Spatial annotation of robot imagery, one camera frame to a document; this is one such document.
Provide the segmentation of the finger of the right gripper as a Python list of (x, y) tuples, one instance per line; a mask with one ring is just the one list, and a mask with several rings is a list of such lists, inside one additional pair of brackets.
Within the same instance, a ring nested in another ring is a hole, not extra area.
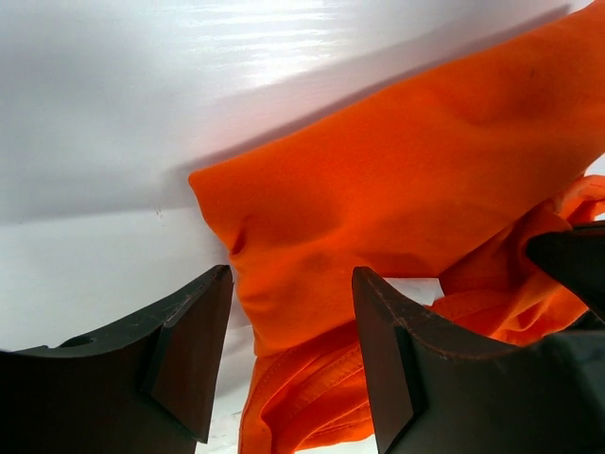
[(604, 321), (603, 221), (535, 236), (527, 243), (526, 256)]

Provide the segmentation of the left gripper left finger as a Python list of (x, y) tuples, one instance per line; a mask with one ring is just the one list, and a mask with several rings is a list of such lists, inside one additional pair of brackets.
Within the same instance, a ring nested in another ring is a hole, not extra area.
[(206, 443), (233, 276), (216, 266), (57, 347), (1, 355), (5, 453), (192, 453)]

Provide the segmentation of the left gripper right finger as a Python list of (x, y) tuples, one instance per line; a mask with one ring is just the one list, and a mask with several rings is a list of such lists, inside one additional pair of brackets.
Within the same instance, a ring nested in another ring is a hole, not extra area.
[(352, 284), (380, 452), (603, 451), (602, 331), (517, 347), (444, 319), (370, 269)]

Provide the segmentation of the orange t shirt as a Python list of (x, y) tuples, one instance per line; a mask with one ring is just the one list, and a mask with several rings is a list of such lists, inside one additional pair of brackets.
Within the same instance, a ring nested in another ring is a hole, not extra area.
[(528, 345), (585, 304), (527, 241), (604, 211), (604, 5), (398, 82), (193, 172), (254, 333), (242, 453), (373, 432), (352, 274), (436, 278), (431, 310)]

